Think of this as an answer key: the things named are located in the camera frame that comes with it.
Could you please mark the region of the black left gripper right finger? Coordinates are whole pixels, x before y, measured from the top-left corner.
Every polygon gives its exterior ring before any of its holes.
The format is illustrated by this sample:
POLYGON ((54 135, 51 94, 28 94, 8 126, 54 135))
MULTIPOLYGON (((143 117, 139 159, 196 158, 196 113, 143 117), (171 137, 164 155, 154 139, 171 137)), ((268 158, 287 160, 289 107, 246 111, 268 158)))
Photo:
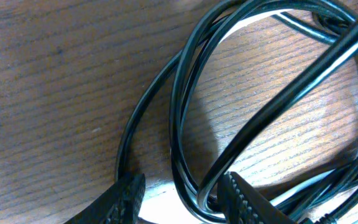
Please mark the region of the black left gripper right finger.
POLYGON ((295 224, 235 172, 220 176, 217 199, 228 224, 295 224))

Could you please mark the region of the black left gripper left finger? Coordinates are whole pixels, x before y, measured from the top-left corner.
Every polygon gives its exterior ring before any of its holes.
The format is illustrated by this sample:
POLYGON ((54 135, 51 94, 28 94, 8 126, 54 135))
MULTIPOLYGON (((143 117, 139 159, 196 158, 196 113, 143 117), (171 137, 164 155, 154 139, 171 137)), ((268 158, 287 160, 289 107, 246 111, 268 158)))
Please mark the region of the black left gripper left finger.
POLYGON ((145 175, 126 174, 65 224, 134 224, 145 194, 145 175))

